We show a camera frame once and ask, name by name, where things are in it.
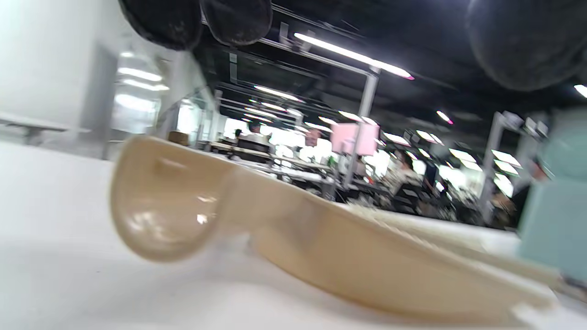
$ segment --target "white tabletop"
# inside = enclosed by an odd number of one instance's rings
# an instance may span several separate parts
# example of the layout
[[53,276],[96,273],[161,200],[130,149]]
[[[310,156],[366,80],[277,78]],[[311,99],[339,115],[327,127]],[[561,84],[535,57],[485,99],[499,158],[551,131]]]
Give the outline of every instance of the white tabletop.
[[[430,328],[306,285],[246,236],[179,264],[143,261],[111,224],[111,163],[6,143],[0,154],[0,329]],[[568,309],[529,320],[587,328]]]

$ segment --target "teal container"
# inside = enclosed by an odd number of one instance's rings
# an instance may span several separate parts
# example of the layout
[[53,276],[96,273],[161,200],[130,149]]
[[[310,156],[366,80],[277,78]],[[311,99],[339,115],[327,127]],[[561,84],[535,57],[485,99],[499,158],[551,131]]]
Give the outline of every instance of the teal container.
[[587,282],[587,125],[569,122],[541,154],[551,181],[535,183],[521,219],[519,254]]
[[534,184],[520,229],[522,258],[587,282],[587,184],[564,179]]

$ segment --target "black glove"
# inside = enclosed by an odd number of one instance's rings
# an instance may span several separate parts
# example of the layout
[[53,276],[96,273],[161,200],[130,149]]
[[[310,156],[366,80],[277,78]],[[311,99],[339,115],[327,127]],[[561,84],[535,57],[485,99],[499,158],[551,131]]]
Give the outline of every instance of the black glove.
[[585,63],[585,0],[472,0],[466,28],[481,67],[509,89],[554,85]]

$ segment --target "person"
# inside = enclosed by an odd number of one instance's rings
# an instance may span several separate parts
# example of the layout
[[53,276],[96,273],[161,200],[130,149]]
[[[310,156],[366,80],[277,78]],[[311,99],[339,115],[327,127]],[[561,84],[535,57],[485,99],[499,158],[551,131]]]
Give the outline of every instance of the person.
[[433,195],[436,185],[436,176],[438,175],[438,167],[432,161],[426,161],[426,171],[422,179],[422,191]]
[[[534,159],[531,166],[531,175],[533,181],[545,181],[548,180],[548,175],[544,172],[544,168],[539,159]],[[506,206],[510,210],[510,223],[508,224],[511,228],[518,228],[519,221],[524,212],[526,206],[526,199],[528,199],[528,193],[532,187],[532,182],[529,182],[526,186],[521,187],[517,192],[514,193],[509,203]]]
[[389,189],[392,195],[395,195],[398,189],[404,183],[421,185],[421,180],[418,174],[414,171],[413,160],[405,150],[396,152],[399,161],[399,169],[388,170],[383,177],[382,183]]

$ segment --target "fluorescent light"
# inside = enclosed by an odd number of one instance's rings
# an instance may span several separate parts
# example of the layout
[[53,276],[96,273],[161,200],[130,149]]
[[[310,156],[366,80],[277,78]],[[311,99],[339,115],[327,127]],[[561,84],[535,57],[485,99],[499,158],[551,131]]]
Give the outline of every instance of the fluorescent light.
[[497,179],[499,179],[500,181],[509,181],[508,177],[501,174],[501,173],[496,173],[495,176],[497,177]]
[[450,120],[450,118],[448,118],[448,116],[447,116],[447,115],[445,115],[445,114],[444,114],[442,111],[438,110],[438,111],[436,111],[436,113],[438,113],[438,115],[439,115],[439,116],[440,116],[442,119],[444,119],[444,121],[445,121],[445,122],[447,122],[447,123],[449,123],[449,124],[451,124],[451,125],[452,125],[452,124],[454,124],[454,123],[453,123],[453,121],[452,121],[452,120]]
[[162,87],[163,87],[163,85],[153,86],[153,85],[149,85],[148,83],[141,83],[141,82],[138,82],[133,79],[125,79],[125,80],[122,80],[122,82],[127,85],[130,85],[130,86],[134,86],[134,87],[138,87],[138,88],[142,88],[142,89],[148,89],[148,90],[152,90],[154,92],[162,90]]
[[129,109],[144,111],[144,112],[154,112],[155,111],[155,103],[149,100],[141,99],[136,96],[127,95],[127,94],[118,94],[114,98],[116,103],[122,105],[123,107],[127,107]]
[[265,111],[253,109],[253,108],[250,108],[250,107],[246,107],[245,110],[246,111],[249,111],[249,112],[252,112],[252,113],[256,113],[256,114],[261,115],[261,116],[271,117],[271,118],[277,118],[277,116],[274,115],[274,114],[272,114],[272,113],[268,113],[268,112],[265,112]]
[[503,153],[501,151],[497,151],[497,150],[492,150],[493,154],[497,157],[497,159],[504,161],[506,163],[510,163],[513,165],[516,165],[518,167],[521,167],[521,165],[519,164],[519,162],[514,158],[514,156],[508,154],[508,153]]
[[428,141],[428,142],[432,142],[432,143],[436,143],[436,140],[428,133],[421,131],[421,130],[417,130],[416,133],[418,133],[419,136],[421,136],[424,140]]
[[304,124],[310,126],[311,128],[314,128],[314,129],[319,129],[319,130],[323,130],[323,131],[332,133],[332,130],[326,126],[320,126],[320,125],[316,125],[316,124],[312,124],[312,123],[308,123],[308,122],[304,122]]
[[499,167],[502,171],[506,171],[512,174],[518,174],[518,171],[515,170],[515,168],[510,165],[509,163],[506,163],[504,161],[500,161],[500,160],[496,160],[495,164],[497,165],[497,167]]
[[361,117],[361,118],[363,118],[363,120],[364,120],[364,121],[365,121],[367,124],[371,124],[371,125],[377,126],[377,122],[376,122],[376,121],[374,121],[373,119],[371,119],[371,118],[369,118],[369,117]]
[[303,116],[303,114],[301,112],[297,111],[296,109],[288,109],[288,112],[294,116],[298,116],[298,117]]
[[454,157],[460,159],[460,160],[466,160],[466,161],[470,161],[472,163],[476,163],[477,161],[475,160],[475,158],[473,158],[473,156],[471,156],[470,154],[464,152],[464,151],[460,151],[460,150],[454,150],[454,149],[449,149],[450,153],[454,155]]
[[137,69],[119,68],[118,72],[123,75],[135,76],[141,79],[150,80],[152,82],[160,82],[161,80],[163,80],[163,77],[161,77],[160,75],[156,75],[154,73],[145,72]]
[[269,119],[267,119],[267,118],[253,116],[253,115],[251,115],[251,114],[249,114],[249,113],[245,113],[245,116],[247,116],[247,117],[251,117],[251,118],[254,118],[254,119],[263,120],[264,122],[272,123],[272,121],[270,121],[270,120],[269,120]]
[[430,158],[430,155],[422,148],[418,148],[418,150],[424,155],[426,158]]
[[430,136],[438,143],[438,144],[442,144],[444,145],[444,143],[442,143],[442,141],[434,134],[430,134]]
[[575,85],[577,92],[581,93],[584,97],[587,97],[587,87],[583,85]]
[[397,66],[393,66],[393,65],[390,65],[390,64],[387,64],[387,63],[383,63],[383,62],[378,61],[378,60],[374,60],[374,59],[369,58],[369,57],[367,57],[365,55],[361,55],[359,53],[351,52],[350,50],[347,50],[347,49],[344,49],[344,48],[335,46],[333,44],[330,44],[330,43],[327,43],[327,42],[324,42],[324,41],[321,41],[321,40],[312,38],[310,36],[303,35],[301,33],[295,33],[294,36],[296,38],[299,38],[299,39],[301,39],[301,40],[303,40],[305,42],[309,42],[309,43],[311,43],[313,45],[316,45],[318,47],[322,47],[322,48],[328,49],[328,50],[330,50],[332,52],[335,52],[335,53],[338,53],[338,54],[341,54],[341,55],[345,55],[345,56],[350,57],[352,59],[358,60],[359,62],[367,63],[367,64],[372,65],[372,66],[375,66],[377,68],[381,68],[381,69],[383,69],[385,71],[388,71],[388,72],[393,73],[394,75],[398,75],[398,76],[401,76],[401,77],[404,77],[404,78],[408,78],[408,79],[411,79],[411,80],[414,79],[407,71],[405,71],[404,69],[400,69]]
[[477,165],[477,163],[472,163],[470,161],[466,161],[466,160],[462,160],[462,159],[461,159],[461,162],[463,163],[463,165],[465,165],[469,169],[472,169],[472,170],[475,170],[475,171],[479,171],[479,172],[483,172],[483,170],[481,169],[481,167],[479,165]]
[[280,97],[282,97],[282,98],[284,98],[284,99],[289,99],[289,100],[294,100],[294,101],[301,102],[301,100],[300,100],[300,99],[298,99],[297,97],[295,97],[295,96],[293,96],[293,95],[286,94],[286,93],[284,93],[284,92],[280,92],[280,91],[278,91],[278,90],[269,89],[269,88],[267,88],[267,87],[263,87],[263,86],[254,86],[254,87],[255,87],[256,89],[260,90],[260,91],[263,91],[263,92],[265,92],[265,93],[269,93],[269,94],[277,95],[277,96],[280,96]]
[[309,130],[307,130],[305,127],[302,127],[302,126],[296,126],[295,128],[299,129],[302,132],[306,132],[306,133],[309,132]]
[[287,112],[287,110],[285,110],[284,108],[282,108],[280,106],[272,105],[271,103],[261,102],[261,104],[264,105],[264,106],[266,106],[266,107],[270,107],[271,109],[275,109],[275,110]]
[[412,158],[413,160],[418,160],[418,157],[416,157],[416,155],[414,155],[413,153],[409,152],[406,150],[406,153],[408,156],[410,156],[410,158]]
[[344,112],[344,111],[338,111],[341,115],[343,115],[344,117],[347,117],[348,119],[352,119],[352,120],[356,120],[357,122],[362,122],[363,119],[361,119],[361,117],[355,115],[354,113],[350,113],[350,112]]
[[393,141],[395,143],[403,144],[405,146],[409,146],[410,145],[410,143],[408,141],[406,141],[406,139],[404,139],[401,136],[393,135],[393,134],[389,134],[389,133],[383,133],[383,135],[385,135],[385,137],[388,140]]
[[335,122],[334,120],[330,119],[330,118],[324,118],[324,117],[318,117],[320,118],[321,121],[327,123],[327,124],[331,124],[331,125],[338,125],[337,122]]

